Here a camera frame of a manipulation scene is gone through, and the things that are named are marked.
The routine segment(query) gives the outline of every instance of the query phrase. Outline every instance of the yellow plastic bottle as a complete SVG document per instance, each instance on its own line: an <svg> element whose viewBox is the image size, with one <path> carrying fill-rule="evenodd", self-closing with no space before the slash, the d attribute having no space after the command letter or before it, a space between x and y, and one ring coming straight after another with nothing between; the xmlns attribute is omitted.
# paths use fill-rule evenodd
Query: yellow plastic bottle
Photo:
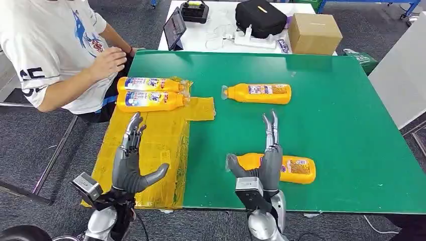
<svg viewBox="0 0 426 241"><path fill-rule="evenodd" d="M291 99L288 84L237 84L222 86L222 99L234 99L238 102L269 104L287 104Z"/></svg>
<svg viewBox="0 0 426 241"><path fill-rule="evenodd" d="M190 81L180 78L121 77L118 90L189 92Z"/></svg>
<svg viewBox="0 0 426 241"><path fill-rule="evenodd" d="M169 91L119 91L117 107L123 112L173 110L188 101L189 96Z"/></svg>
<svg viewBox="0 0 426 241"><path fill-rule="evenodd" d="M238 156L238 163L245 169L258 168L263 154L248 153ZM280 181L309 184L315 180L315 163L306 157L283 156Z"/></svg>

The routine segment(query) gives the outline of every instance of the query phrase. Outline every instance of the wristband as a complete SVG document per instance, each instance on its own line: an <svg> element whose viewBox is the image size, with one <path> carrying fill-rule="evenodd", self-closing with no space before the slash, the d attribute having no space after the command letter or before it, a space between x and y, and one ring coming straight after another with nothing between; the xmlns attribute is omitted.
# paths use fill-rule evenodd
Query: wristband
<svg viewBox="0 0 426 241"><path fill-rule="evenodd" d="M130 54L133 51L133 47L130 46L130 51L129 52L125 52L126 54Z"/></svg>

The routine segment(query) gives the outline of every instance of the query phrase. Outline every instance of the white wall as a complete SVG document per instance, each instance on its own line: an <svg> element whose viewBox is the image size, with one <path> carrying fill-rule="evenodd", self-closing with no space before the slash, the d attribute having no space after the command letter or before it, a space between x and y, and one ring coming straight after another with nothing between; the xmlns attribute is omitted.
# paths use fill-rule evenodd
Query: white wall
<svg viewBox="0 0 426 241"><path fill-rule="evenodd" d="M426 111L426 12L368 78L399 129Z"/></svg>

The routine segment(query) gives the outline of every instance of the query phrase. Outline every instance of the robotic hand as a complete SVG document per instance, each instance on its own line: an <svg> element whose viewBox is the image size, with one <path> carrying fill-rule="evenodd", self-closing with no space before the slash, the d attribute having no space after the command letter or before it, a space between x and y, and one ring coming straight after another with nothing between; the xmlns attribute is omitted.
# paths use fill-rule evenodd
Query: robotic hand
<svg viewBox="0 0 426 241"><path fill-rule="evenodd" d="M169 164L163 163L157 171L141 176L139 170L139 144L141 136L146 128L143 125L140 113L136 113L127 126L122 144L117 147L113 167L113 187L130 193L138 193L162 179L169 168Z"/></svg>
<svg viewBox="0 0 426 241"><path fill-rule="evenodd" d="M103 193L99 183L85 172L76 177L71 184L84 201L96 210L90 217L84 241L122 241L126 239L129 226L135 219L135 194L162 179L169 168L163 163L160 167L142 176L139 170L139 144L145 125L140 113L130 120L121 145L116 150L113 166L113 186Z"/></svg>
<svg viewBox="0 0 426 241"><path fill-rule="evenodd" d="M266 149L259 168L244 170L237 156L227 155L227 164L237 178L236 194L250 213L248 225L256 240L286 241L285 198L278 189L282 165L282 148L278 143L278 117L272 110L273 121L265 114Z"/></svg>

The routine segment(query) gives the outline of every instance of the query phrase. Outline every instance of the gray carpet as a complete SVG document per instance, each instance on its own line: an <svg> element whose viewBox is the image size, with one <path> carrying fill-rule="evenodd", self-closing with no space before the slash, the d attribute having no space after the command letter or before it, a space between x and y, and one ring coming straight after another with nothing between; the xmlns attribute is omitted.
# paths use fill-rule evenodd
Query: gray carpet
<svg viewBox="0 0 426 241"><path fill-rule="evenodd" d="M132 45L156 49L169 0L160 0L152 10L148 1L89 0L93 9L113 25ZM402 10L393 5L327 3L324 13L333 14L343 33L338 52L344 48L365 51L380 60L407 29L398 20ZM22 102L15 91L9 101ZM40 113L34 109L0 108L1 180L32 189L43 172L72 115L64 111ZM77 235L84 231L91 213L79 205L80 198L69 184L82 171L91 173L102 144L107 124L86 125L78 121L58 163L42 189L42 195L54 198L52 206L27 202L0 192L0 229L19 224L37 225L52 236ZM422 166L425 161L411 139ZM145 220L150 240L249 240L246 214L232 211L178 210L163 214L157 210L138 210ZM389 240L393 234L377 234L362 216L321 214L313 218L300 213L288 215L285 233L291 240L313 232L325 240ZM369 217L379 230L398 230L381 216ZM128 240L144 240L138 222ZM304 236L300 240L321 240Z"/></svg>

